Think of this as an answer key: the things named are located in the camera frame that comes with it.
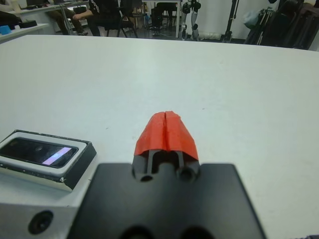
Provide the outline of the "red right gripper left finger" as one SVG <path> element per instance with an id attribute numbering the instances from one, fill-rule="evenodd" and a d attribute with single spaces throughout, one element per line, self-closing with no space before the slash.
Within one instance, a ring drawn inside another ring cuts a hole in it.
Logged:
<path id="1" fill-rule="evenodd" d="M 136 143 L 132 168 L 138 181 L 142 181 L 144 177 L 148 180 L 158 171 L 156 154 L 166 149 L 164 121 L 164 112 L 154 114 Z"/>

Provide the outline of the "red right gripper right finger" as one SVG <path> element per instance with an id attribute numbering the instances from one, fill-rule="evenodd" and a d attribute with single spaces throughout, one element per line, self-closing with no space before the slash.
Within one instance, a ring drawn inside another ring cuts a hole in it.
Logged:
<path id="1" fill-rule="evenodd" d="M 180 180 L 194 180 L 199 171 L 199 159 L 195 141 L 181 117 L 173 111 L 165 113 L 166 145 L 177 155 L 176 170 Z"/>

